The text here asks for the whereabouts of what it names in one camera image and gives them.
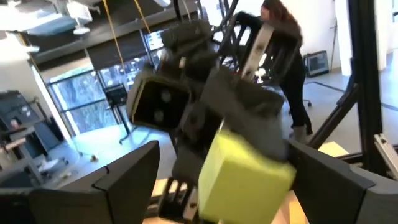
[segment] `metal frame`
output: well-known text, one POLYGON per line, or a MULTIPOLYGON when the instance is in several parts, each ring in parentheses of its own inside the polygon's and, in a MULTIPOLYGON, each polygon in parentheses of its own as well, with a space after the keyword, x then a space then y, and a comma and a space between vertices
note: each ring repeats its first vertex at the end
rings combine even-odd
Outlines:
POLYGON ((379 68, 377 64, 374 0, 350 0, 349 20, 353 58, 352 71, 359 83, 358 116, 364 168, 387 176, 386 163, 374 144, 382 134, 379 68))
POLYGON ((374 136, 382 134, 379 70, 374 19, 374 0, 349 0, 349 21, 353 57, 352 74, 346 93, 338 106, 315 133, 309 146, 315 149, 326 141, 355 103, 358 103, 363 168, 387 176, 386 163, 374 145, 374 136))

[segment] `black pants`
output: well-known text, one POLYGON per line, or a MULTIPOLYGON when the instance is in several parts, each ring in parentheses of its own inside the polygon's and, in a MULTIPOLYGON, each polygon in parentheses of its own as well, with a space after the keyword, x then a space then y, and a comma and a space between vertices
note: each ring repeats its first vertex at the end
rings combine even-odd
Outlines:
POLYGON ((307 127, 307 134, 312 134, 311 120, 303 102, 304 80, 304 72, 294 73, 291 71, 286 74, 280 83, 280 88, 289 103, 290 114, 293 119, 292 127, 302 127, 305 125, 307 127))

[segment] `window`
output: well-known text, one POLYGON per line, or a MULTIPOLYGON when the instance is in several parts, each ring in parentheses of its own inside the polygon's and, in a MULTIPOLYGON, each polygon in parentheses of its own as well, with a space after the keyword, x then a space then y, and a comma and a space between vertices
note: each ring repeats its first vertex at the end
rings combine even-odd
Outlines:
POLYGON ((51 84, 61 111, 105 99, 96 72, 85 73, 51 84))
POLYGON ((145 55, 143 57, 137 57, 131 61, 125 62, 124 68, 119 64, 113 65, 110 68, 101 69, 99 73, 102 76, 105 87, 123 83, 127 89, 130 89, 131 85, 134 83, 134 78, 142 70, 145 61, 147 60, 149 60, 149 58, 147 55, 145 55))
POLYGON ((62 118, 73 134, 115 125, 96 72, 86 72, 49 84, 62 118))
POLYGON ((162 37, 160 36, 162 32, 163 31, 160 30, 145 36, 149 50, 156 50, 163 47, 162 37))
POLYGON ((116 124, 113 112, 103 100, 65 112, 75 134, 81 134, 116 124))

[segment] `brown hair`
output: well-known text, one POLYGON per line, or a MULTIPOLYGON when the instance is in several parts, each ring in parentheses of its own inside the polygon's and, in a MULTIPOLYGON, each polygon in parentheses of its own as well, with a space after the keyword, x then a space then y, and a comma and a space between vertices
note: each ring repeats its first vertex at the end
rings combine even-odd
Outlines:
POLYGON ((291 22, 301 31, 300 25, 280 0, 264 0, 262 7, 269 10, 271 20, 291 22))

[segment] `wooden surface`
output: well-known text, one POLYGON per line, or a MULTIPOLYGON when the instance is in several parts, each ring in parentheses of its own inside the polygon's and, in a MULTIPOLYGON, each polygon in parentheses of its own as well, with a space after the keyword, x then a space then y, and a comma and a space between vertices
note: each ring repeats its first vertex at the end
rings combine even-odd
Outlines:
POLYGON ((13 142, 6 144, 3 147, 0 147, 0 152, 10 151, 11 149, 18 147, 18 146, 24 144, 25 142, 26 142, 26 138, 20 138, 18 140, 15 140, 13 142))
MULTIPOLYGON (((344 150, 335 142, 328 142, 321 146, 320 151, 333 157, 347 155, 348 152, 344 150)), ((167 183, 167 179, 157 180, 155 183, 153 196, 161 195, 163 188, 167 183)), ((167 220, 160 218, 149 218, 144 220, 143 224, 174 224, 167 220)), ((286 196, 285 202, 277 212, 274 221, 271 224, 308 224, 304 211, 297 200, 294 192, 289 192, 286 196)))

